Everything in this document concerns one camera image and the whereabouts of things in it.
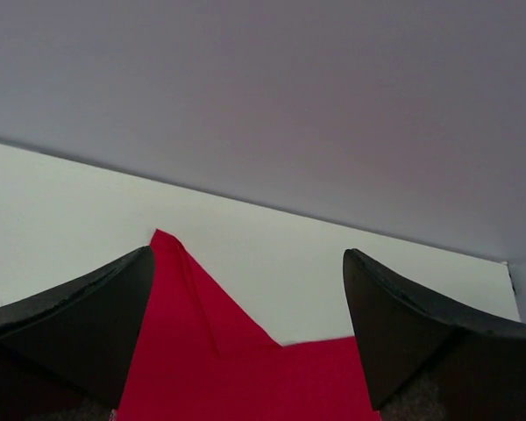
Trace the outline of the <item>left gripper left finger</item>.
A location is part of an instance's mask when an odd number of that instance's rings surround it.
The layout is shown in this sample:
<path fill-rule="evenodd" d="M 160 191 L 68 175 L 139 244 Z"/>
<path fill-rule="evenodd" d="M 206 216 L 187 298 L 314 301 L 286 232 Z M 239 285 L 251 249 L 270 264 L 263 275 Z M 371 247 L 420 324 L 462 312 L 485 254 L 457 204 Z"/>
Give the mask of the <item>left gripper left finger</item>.
<path fill-rule="evenodd" d="M 0 307 L 0 420 L 122 399 L 151 295 L 140 247 L 73 281 Z"/>

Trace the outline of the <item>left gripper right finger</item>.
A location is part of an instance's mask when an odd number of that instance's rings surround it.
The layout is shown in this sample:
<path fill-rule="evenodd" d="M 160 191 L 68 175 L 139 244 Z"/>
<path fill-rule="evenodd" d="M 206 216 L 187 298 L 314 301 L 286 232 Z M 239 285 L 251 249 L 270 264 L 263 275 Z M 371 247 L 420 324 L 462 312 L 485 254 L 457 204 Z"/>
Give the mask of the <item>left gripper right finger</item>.
<path fill-rule="evenodd" d="M 358 249 L 345 296 L 384 420 L 526 420 L 526 324 L 413 282 Z"/>

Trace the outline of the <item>red t-shirt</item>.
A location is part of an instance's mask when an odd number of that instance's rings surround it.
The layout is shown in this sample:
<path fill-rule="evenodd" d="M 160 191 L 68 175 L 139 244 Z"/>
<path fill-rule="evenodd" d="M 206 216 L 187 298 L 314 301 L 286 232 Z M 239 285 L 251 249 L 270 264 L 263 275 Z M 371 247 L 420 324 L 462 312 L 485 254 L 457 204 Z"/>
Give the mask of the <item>red t-shirt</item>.
<path fill-rule="evenodd" d="M 283 346 L 173 235 L 157 231 L 153 288 L 119 420 L 376 420 L 354 337 Z"/>

